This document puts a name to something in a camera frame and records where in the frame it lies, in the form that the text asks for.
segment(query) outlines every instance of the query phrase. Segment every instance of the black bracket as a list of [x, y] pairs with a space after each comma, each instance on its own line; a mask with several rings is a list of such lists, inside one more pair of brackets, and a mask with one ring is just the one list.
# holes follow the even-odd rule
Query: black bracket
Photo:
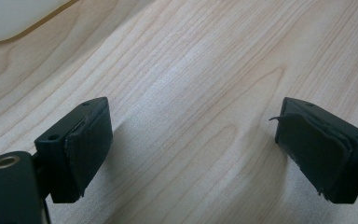
[[332, 203], [358, 196], [358, 128], [317, 105], [285, 98], [275, 141]]
[[87, 101], [35, 141], [37, 152], [0, 156], [0, 223], [49, 223], [45, 199], [74, 203], [113, 142], [106, 97]]

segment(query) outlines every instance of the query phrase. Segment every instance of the light wood surface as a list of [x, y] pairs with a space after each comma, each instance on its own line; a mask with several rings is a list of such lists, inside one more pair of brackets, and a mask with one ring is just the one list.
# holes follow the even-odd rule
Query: light wood surface
[[291, 96], [358, 127], [358, 0], [80, 0], [0, 43], [0, 154], [99, 96], [114, 146], [53, 223], [358, 223], [268, 121]]

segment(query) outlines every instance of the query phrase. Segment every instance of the white object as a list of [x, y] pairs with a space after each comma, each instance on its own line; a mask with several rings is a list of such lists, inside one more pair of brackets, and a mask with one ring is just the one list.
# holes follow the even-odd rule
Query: white object
[[0, 0], [0, 41], [20, 34], [71, 0]]

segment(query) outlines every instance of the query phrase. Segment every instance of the black plastic part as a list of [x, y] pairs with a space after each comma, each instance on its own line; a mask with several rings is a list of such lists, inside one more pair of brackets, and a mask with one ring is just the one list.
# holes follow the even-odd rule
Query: black plastic part
[[35, 141], [45, 186], [55, 203], [74, 203], [102, 165], [113, 141], [106, 97], [87, 101]]
[[283, 100], [275, 141], [332, 203], [358, 196], [358, 128], [319, 106]]
[[49, 223], [32, 156], [27, 152], [0, 156], [0, 223]]

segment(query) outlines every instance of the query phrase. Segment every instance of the wooden table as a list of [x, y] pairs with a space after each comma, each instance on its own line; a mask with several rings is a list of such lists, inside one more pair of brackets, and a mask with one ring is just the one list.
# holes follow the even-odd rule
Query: wooden table
[[358, 127], [358, 1], [80, 0], [0, 43], [0, 154], [99, 96], [114, 146], [53, 223], [358, 223], [268, 121], [291, 96]]

